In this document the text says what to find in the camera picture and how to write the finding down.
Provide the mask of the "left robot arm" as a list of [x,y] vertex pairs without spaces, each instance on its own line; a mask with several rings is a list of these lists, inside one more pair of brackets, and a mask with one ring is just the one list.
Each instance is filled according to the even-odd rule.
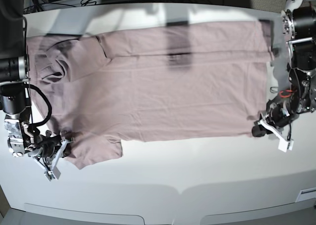
[[253,137],[276,134],[300,114],[316,110],[316,6],[313,0],[286,0],[281,12],[289,56],[290,86],[269,100],[252,128]]

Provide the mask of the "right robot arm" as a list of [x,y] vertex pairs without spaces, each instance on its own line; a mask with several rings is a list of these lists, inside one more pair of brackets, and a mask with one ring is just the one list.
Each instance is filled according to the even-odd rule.
[[[47,115],[40,122],[33,121],[32,90],[47,106]],[[14,157],[27,155],[47,166],[53,160],[70,156],[74,140],[68,132],[53,136],[51,131],[44,135],[39,131],[51,119],[52,106],[43,92],[30,83],[27,55],[1,59],[0,109],[5,114],[8,149]]]

